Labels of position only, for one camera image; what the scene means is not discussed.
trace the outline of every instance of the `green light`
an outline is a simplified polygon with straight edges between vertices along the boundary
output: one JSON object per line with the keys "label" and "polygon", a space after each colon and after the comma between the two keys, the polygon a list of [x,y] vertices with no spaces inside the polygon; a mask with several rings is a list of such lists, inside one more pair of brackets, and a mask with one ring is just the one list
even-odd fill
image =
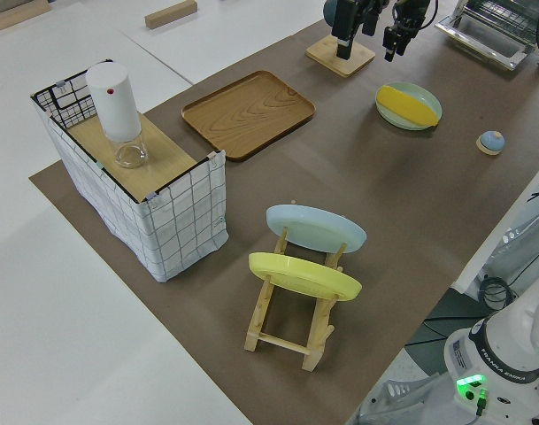
{"label": "green light", "polygon": [[472,375],[467,376],[466,378],[458,379],[456,381],[456,386],[458,387],[458,392],[462,397],[466,396],[466,391],[472,387],[477,387],[481,383],[485,382],[484,375]]}

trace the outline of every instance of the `brown rectangular tray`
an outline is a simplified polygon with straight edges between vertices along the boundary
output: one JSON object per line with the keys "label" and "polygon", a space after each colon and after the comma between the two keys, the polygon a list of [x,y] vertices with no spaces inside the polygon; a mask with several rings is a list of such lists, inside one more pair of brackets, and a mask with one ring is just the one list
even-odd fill
{"label": "brown rectangular tray", "polygon": [[182,108],[182,118],[227,158],[243,161],[302,126],[314,105],[267,71],[257,71]]}

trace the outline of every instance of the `grid pattern cloth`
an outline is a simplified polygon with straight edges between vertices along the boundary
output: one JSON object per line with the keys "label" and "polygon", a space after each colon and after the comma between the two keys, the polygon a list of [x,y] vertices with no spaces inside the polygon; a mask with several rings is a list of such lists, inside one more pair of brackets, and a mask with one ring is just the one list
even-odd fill
{"label": "grid pattern cloth", "polygon": [[[55,105],[42,104],[43,92],[33,99],[76,189],[158,282],[166,282],[227,241],[224,151],[213,152],[137,203],[68,134],[65,128],[72,124],[59,122]],[[85,118],[94,114],[90,98],[81,103],[88,112]]]}

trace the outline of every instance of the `yellow sponge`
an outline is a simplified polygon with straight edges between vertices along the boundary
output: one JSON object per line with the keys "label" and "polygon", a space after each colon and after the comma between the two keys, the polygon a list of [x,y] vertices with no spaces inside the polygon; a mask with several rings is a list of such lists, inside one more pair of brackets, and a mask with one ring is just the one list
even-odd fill
{"label": "yellow sponge", "polygon": [[400,117],[419,126],[438,124],[435,112],[420,100],[390,86],[382,86],[377,92],[377,102]]}

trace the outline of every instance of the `brown tabletop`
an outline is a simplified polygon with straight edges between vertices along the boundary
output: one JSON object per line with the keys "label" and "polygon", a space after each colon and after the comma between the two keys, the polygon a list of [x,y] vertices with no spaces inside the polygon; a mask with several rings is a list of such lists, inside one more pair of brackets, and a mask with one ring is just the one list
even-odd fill
{"label": "brown tabletop", "polygon": [[[378,28],[388,22],[381,19]],[[536,55],[513,73],[499,71],[428,28],[388,63],[381,36],[360,35],[378,57],[344,79],[304,55],[327,34],[328,26],[317,23],[146,114],[193,158],[203,158],[212,148],[183,121],[182,108],[249,73],[274,73],[316,106],[302,127],[242,163],[227,163],[229,241],[171,281],[154,282],[131,251],[98,228],[73,188],[48,195],[256,425],[348,420],[539,169]],[[374,94],[392,81],[438,97],[437,128],[405,131],[381,118]],[[486,130],[506,137],[497,157],[475,146]],[[48,193],[50,173],[63,172],[54,168],[36,184]],[[298,353],[265,343],[243,350],[261,287],[248,254],[273,249],[266,208],[292,199],[345,215],[368,234],[362,249],[341,258],[363,289],[333,309],[335,332],[312,373],[301,370]],[[294,255],[313,258],[294,248]],[[267,332],[305,343],[313,300],[285,290],[273,296]]]}

